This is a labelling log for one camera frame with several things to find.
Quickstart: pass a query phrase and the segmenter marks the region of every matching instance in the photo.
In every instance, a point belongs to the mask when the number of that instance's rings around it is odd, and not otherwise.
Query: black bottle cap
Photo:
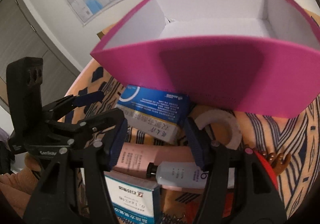
[[[158,166],[156,166],[153,162],[149,163],[146,176],[147,179],[150,179],[153,175],[156,175]]]

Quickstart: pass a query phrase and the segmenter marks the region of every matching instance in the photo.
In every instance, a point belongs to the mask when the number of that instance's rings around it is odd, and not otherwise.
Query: gray door
[[[44,59],[42,104],[61,98],[75,76],[51,52],[21,12],[16,0],[0,1],[0,77],[6,82],[6,67],[23,57]]]

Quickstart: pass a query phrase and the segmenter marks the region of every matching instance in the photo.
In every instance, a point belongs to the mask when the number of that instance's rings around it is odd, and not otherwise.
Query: clear bottle
[[[156,177],[158,184],[181,188],[204,189],[208,172],[202,171],[194,162],[168,162],[159,166],[149,163],[147,178]],[[234,188],[235,169],[229,168],[228,189]]]

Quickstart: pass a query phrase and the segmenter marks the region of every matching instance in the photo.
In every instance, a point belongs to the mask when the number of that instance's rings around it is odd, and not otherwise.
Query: open cardboard box
[[[319,42],[293,0],[144,0],[91,55],[125,86],[290,118],[320,92]]]

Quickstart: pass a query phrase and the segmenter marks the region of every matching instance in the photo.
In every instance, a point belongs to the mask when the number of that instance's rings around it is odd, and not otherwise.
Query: white wall
[[[0,106],[0,127],[9,135],[13,131],[13,124],[9,113]]]
[[[24,0],[30,12],[58,49],[79,69],[90,61],[98,43],[97,33],[119,21],[141,0],[123,0],[83,26],[66,0]],[[296,0],[303,8],[320,15],[315,0]]]

